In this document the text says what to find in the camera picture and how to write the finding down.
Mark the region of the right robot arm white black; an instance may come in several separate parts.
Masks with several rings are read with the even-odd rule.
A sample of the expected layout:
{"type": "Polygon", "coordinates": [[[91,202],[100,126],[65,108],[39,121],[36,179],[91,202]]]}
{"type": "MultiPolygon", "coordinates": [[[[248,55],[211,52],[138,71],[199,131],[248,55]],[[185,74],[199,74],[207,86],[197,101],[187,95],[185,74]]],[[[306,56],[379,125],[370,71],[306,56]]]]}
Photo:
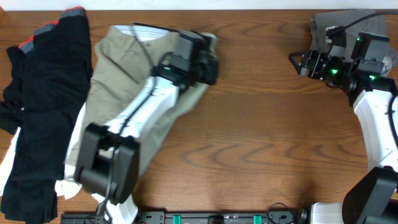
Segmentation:
{"type": "Polygon", "coordinates": [[[354,109],[368,159],[368,173],[342,202],[314,203],[308,223],[397,223],[397,87],[381,75],[385,53],[355,50],[347,61],[340,55],[308,50],[289,61],[301,76],[343,90],[354,109]]]}

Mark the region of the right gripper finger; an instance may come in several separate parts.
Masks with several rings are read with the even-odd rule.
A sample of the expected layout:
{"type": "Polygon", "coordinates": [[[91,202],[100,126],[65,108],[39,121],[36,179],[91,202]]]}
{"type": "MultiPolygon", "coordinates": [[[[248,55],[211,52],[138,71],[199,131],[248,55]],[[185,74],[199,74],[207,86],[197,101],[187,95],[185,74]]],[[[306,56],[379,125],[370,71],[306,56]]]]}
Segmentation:
{"type": "Polygon", "coordinates": [[[294,52],[289,54],[289,60],[294,60],[296,57],[301,57],[300,60],[302,60],[303,57],[305,57],[307,54],[307,51],[299,51],[299,52],[294,52]]]}
{"type": "Polygon", "coordinates": [[[293,65],[298,75],[301,75],[302,71],[302,59],[299,57],[289,57],[289,62],[293,65]]]}

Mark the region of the khaki shorts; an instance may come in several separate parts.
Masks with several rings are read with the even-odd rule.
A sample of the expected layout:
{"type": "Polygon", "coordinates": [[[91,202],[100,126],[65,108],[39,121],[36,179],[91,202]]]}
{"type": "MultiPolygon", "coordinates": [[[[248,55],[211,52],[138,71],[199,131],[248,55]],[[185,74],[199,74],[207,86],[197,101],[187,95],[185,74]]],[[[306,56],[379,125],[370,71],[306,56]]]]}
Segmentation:
{"type": "MultiPolygon", "coordinates": [[[[109,28],[105,38],[95,45],[97,63],[86,99],[86,110],[78,143],[66,164],[76,166],[83,131],[90,123],[104,125],[115,118],[139,94],[150,74],[150,65],[143,49],[129,34],[109,28]]],[[[178,99],[155,123],[141,144],[139,173],[143,174],[161,148],[175,120],[194,109],[208,89],[196,84],[178,99]]]]}

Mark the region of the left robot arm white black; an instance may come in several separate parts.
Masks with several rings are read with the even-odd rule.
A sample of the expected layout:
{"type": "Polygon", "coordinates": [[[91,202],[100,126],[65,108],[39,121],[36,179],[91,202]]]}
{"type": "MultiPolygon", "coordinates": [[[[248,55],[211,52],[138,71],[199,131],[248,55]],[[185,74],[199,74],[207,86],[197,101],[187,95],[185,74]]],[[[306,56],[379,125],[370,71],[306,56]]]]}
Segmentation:
{"type": "Polygon", "coordinates": [[[112,27],[98,61],[77,146],[67,164],[99,202],[87,223],[132,223],[132,193],[175,120],[218,78],[217,37],[163,30],[152,40],[112,27]]]}

